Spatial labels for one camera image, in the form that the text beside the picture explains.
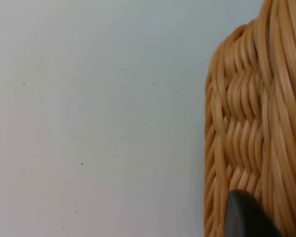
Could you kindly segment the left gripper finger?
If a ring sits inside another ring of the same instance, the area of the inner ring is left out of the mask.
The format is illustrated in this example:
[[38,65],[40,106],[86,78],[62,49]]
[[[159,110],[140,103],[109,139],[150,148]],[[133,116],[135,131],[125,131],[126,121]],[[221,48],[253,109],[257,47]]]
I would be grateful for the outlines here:
[[226,237],[280,237],[257,200],[247,191],[233,190],[226,202],[224,220]]

